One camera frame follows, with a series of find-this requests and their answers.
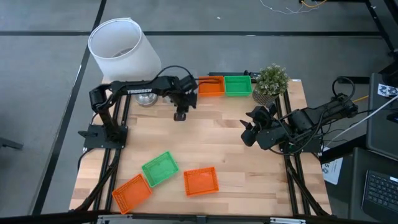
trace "cable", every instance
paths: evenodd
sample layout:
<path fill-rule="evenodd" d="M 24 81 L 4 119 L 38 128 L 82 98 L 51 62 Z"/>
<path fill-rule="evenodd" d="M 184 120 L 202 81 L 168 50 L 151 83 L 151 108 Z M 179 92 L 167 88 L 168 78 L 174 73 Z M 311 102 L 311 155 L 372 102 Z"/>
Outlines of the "cable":
<path fill-rule="evenodd" d="M 368 97 L 369 97 L 369 96 L 364 96 L 364 97 L 361 97 L 361 98 L 359 98 L 359 99 L 353 100 L 353 103 L 358 102 L 358 101 L 361 101 L 361 100 L 365 100 L 365 99 L 368 98 Z"/>
<path fill-rule="evenodd" d="M 279 11 L 279 10 L 274 10 L 273 8 L 271 8 L 271 7 L 269 7 L 269 6 L 266 6 L 266 5 L 263 3 L 262 0 L 259 0 L 259 1 L 261 2 L 261 4 L 262 4 L 264 7 L 270 9 L 271 11 L 273 11 L 273 12 L 279 12 L 279 13 L 282 13 L 282 14 L 285 14 L 285 15 L 300 14 L 300 13 L 303 13 L 303 12 L 310 12 L 310 11 L 312 11 L 312 10 L 314 10 L 314 9 L 319 9 L 319 6 L 318 6 L 318 7 L 314 7 L 314 8 L 312 8 L 312 9 L 310 9 L 310 10 L 307 10 L 307 11 L 300 11 L 300 10 L 304 7 L 304 5 L 302 4 L 301 7 L 300 7 L 300 9 L 298 9 L 297 11 L 292 11 L 291 9 L 289 9 L 289 8 L 286 7 L 286 9 L 289 10 L 290 12 L 283 12 L 283 11 Z"/>
<path fill-rule="evenodd" d="M 287 137 L 289 138 L 289 141 L 293 141 L 294 139 L 290 137 L 290 133 L 286 130 L 286 128 L 285 128 L 285 126 L 283 125 L 283 123 L 282 123 L 279 119 L 277 119 L 277 121 L 279 122 L 279 124 L 280 124 L 280 125 L 282 126 L 282 128 L 284 129 L 284 131 L 285 131 Z"/>
<path fill-rule="evenodd" d="M 216 82 L 199 82 L 198 86 L 202 85 L 202 84 L 220 84 L 221 81 L 220 79 L 217 78 L 196 78 L 195 80 L 200 81 L 200 80 L 216 80 Z"/>
<path fill-rule="evenodd" d="M 376 111 L 374 111 L 373 113 L 371 113 L 370 115 L 368 115 L 367 117 L 365 117 L 364 119 L 362 119 L 360 122 L 356 123 L 354 126 L 346 129 L 345 131 L 343 131 L 342 133 L 339 133 L 338 135 L 336 135 L 333 139 L 335 140 L 336 138 L 340 137 L 341 135 L 343 135 L 344 133 L 346 133 L 347 131 L 357 127 L 359 124 L 361 124 L 363 121 L 366 121 L 367 119 L 369 119 L 371 116 L 373 116 L 374 114 L 376 114 L 377 112 L 379 112 L 381 109 L 383 109 L 384 107 L 386 107 L 388 104 L 390 104 L 391 102 L 393 102 L 394 100 L 398 99 L 398 95 L 395 96 L 393 99 L 389 100 L 387 103 L 384 103 L 379 109 L 377 109 Z"/>
<path fill-rule="evenodd" d="M 325 112 L 326 112 L 326 110 L 324 110 L 324 111 L 322 112 L 322 114 L 321 114 L 321 116 L 320 116 L 320 118 L 319 118 L 319 121 L 318 121 L 318 125 L 317 125 L 316 130 L 314 130 L 314 132 L 312 133 L 312 135 L 308 138 L 307 142 L 304 143 L 304 145 L 301 146 L 299 149 L 297 149 L 297 150 L 294 151 L 294 152 L 290 152 L 290 153 L 277 152 L 277 151 L 275 151 L 275 150 L 273 150 L 273 149 L 271 149 L 271 148 L 269 148 L 269 150 L 272 151 L 272 152 L 274 152 L 274 153 L 276 153 L 276 154 L 283 155 L 283 156 L 289 156 L 289 155 L 293 155 L 293 154 L 296 154 L 296 153 L 300 152 L 303 148 L 305 148 L 305 146 L 307 146 L 307 145 L 311 142 L 311 140 L 313 139 L 313 137 L 318 133 L 318 131 L 319 131 L 320 127 L 321 127 L 323 115 L 325 114 Z"/>
<path fill-rule="evenodd" d="M 325 143 L 323 142 L 323 138 L 325 137 L 325 135 L 326 134 L 328 134 L 329 133 L 329 130 L 330 130 L 330 128 L 331 128 L 331 124 L 332 124 L 332 122 L 330 122 L 330 123 L 327 123 L 326 125 L 328 125 L 329 124 L 329 128 L 328 128 L 328 130 L 324 133 L 323 132 L 323 126 L 321 126 L 321 139 L 320 139 L 320 144 L 321 144 L 321 146 L 322 146 L 322 148 L 321 148 L 321 151 L 323 151 L 323 146 L 325 145 Z"/>
<path fill-rule="evenodd" d="M 77 172 L 79 172 L 79 169 L 80 169 L 80 162 L 81 162 L 81 159 L 82 159 L 87 153 L 91 152 L 91 150 L 93 150 L 93 148 L 87 149 L 87 150 L 79 157 L 79 161 L 77 162 Z"/>
<path fill-rule="evenodd" d="M 307 6 L 307 7 L 310 7 L 310 8 L 319 7 L 320 5 L 322 5 L 322 4 L 325 3 L 325 2 L 327 2 L 327 0 L 324 0 L 323 2 L 321 2 L 321 3 L 319 3 L 319 4 L 317 3 L 316 6 L 310 6 L 310 5 L 308 5 L 307 3 L 305 3 L 304 0 L 301 1 L 301 3 L 302 3 L 304 6 Z"/>
<path fill-rule="evenodd" d="M 166 71 L 166 70 L 169 69 L 169 68 L 182 68 L 182 69 L 184 69 L 184 70 L 188 73 L 188 75 L 192 76 L 192 74 L 189 72 L 189 70 L 186 69 L 185 67 L 179 66 L 179 65 L 170 65 L 170 66 L 167 66 L 167 67 L 163 68 L 163 69 L 155 76 L 155 78 L 152 79 L 150 82 L 153 82 L 160 74 L 162 74 L 164 71 Z"/>
<path fill-rule="evenodd" d="M 358 112 L 358 114 L 372 112 L 372 111 L 375 111 L 375 110 L 377 110 L 377 109 L 361 111 L 361 112 Z M 398 110 L 398 108 L 383 108 L 382 110 Z"/>
<path fill-rule="evenodd" d="M 354 84 L 354 82 L 353 82 L 352 80 L 350 80 L 350 79 L 347 78 L 347 77 L 337 77 L 336 80 L 333 81 L 333 83 L 331 84 L 331 90 L 332 90 L 334 96 L 337 96 L 336 91 L 335 91 L 335 84 L 336 84 L 336 82 L 337 82 L 340 78 L 349 81 L 349 82 L 351 83 L 351 86 L 353 87 L 353 90 L 351 91 L 351 94 L 349 95 L 349 97 L 348 97 L 347 100 L 345 101 L 345 102 L 347 102 L 347 101 L 350 100 L 350 99 L 354 96 L 354 94 L 355 94 L 355 84 Z"/>
<path fill-rule="evenodd" d="M 327 132 L 325 134 L 330 134 L 330 133 L 335 132 L 335 131 L 344 131 L 344 129 L 334 129 L 334 130 L 329 131 L 329 132 Z"/>
<path fill-rule="evenodd" d="M 354 123 L 350 124 L 348 127 L 350 128 L 350 127 L 352 127 L 353 125 L 355 125 L 356 123 L 358 123 L 358 122 L 354 122 Z"/>
<path fill-rule="evenodd" d="M 94 118 L 96 117 L 98 115 L 98 113 L 95 113 L 94 114 L 94 116 L 92 117 L 92 119 L 91 119 L 91 122 L 90 122 L 90 124 L 93 124 L 93 122 L 94 122 Z"/>

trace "white bucket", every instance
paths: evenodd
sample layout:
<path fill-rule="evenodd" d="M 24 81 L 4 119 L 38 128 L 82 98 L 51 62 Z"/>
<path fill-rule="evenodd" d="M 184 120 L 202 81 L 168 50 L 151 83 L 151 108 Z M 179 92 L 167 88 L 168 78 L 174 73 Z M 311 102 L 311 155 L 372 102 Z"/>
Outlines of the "white bucket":
<path fill-rule="evenodd" d="M 88 48 L 109 81 L 151 80 L 162 66 L 141 27 L 130 18 L 99 25 L 88 38 Z"/>

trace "plant pot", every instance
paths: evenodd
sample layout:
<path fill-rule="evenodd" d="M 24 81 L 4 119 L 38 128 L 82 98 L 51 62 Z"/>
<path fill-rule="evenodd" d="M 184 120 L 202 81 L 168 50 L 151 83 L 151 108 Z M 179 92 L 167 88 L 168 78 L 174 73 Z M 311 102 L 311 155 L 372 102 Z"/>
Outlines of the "plant pot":
<path fill-rule="evenodd" d="M 278 95 L 269 96 L 259 93 L 257 90 L 253 90 L 253 99 L 256 103 L 266 106 L 268 103 L 275 101 Z"/>

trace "wooden table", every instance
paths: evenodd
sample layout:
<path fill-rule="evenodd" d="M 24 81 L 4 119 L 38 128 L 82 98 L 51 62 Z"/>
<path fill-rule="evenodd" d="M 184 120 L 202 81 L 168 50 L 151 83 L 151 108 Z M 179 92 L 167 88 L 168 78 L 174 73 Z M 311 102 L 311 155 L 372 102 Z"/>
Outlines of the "wooden table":
<path fill-rule="evenodd" d="M 289 83 L 289 98 L 292 110 L 307 106 L 300 80 Z M 256 105 L 251 96 L 199 98 L 197 108 L 190 108 L 187 120 L 175 122 L 174 106 L 159 100 L 154 106 L 143 108 L 132 100 L 127 120 L 129 133 L 115 188 L 142 173 L 143 164 L 165 151 L 172 153 L 180 168 L 175 176 L 154 187 L 152 196 L 132 212 L 292 215 L 284 158 L 262 150 L 257 143 L 247 147 L 240 138 L 244 127 L 239 120 L 249 121 L 245 112 Z M 95 149 L 83 158 L 70 208 L 79 206 L 97 184 L 103 155 L 104 149 Z M 320 163 L 309 153 L 301 154 L 301 160 L 307 188 L 323 209 L 331 213 Z M 183 171 L 209 166 L 216 167 L 220 191 L 187 197 Z M 104 208 L 107 189 L 105 185 L 100 208 Z M 296 195 L 303 213 L 297 186 Z M 115 201 L 111 211 L 119 212 Z"/>

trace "green basket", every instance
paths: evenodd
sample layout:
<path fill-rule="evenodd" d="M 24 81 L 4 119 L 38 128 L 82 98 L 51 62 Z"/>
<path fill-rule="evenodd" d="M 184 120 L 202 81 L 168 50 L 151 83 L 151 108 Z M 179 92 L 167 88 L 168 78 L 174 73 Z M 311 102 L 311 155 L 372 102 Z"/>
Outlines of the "green basket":
<path fill-rule="evenodd" d="M 150 187 L 155 187 L 162 181 L 170 178 L 178 171 L 178 165 L 169 151 L 147 162 L 142 166 L 142 171 Z"/>
<path fill-rule="evenodd" d="M 225 76 L 224 84 L 227 96 L 248 96 L 252 93 L 251 79 L 248 75 Z"/>

